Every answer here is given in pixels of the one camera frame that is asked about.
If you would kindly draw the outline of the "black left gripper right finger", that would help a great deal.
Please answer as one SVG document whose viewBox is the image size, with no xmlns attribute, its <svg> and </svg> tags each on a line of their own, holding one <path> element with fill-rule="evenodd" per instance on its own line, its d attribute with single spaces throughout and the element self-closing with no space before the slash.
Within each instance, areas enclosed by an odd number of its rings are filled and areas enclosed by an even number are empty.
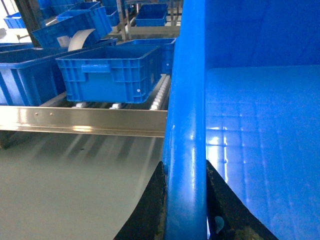
<svg viewBox="0 0 320 240">
<path fill-rule="evenodd" d="M 276 240 L 206 161 L 206 204 L 211 240 Z"/>
</svg>

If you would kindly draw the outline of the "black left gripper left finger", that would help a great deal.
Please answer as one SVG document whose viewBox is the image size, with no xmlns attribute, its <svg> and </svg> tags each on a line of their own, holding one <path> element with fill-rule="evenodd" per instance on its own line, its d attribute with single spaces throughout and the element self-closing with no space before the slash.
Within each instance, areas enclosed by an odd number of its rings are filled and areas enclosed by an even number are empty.
<svg viewBox="0 0 320 240">
<path fill-rule="evenodd" d="M 159 229 L 165 202 L 166 176 L 160 161 L 134 211 L 114 237 L 115 240 L 155 240 L 163 238 Z"/>
</svg>

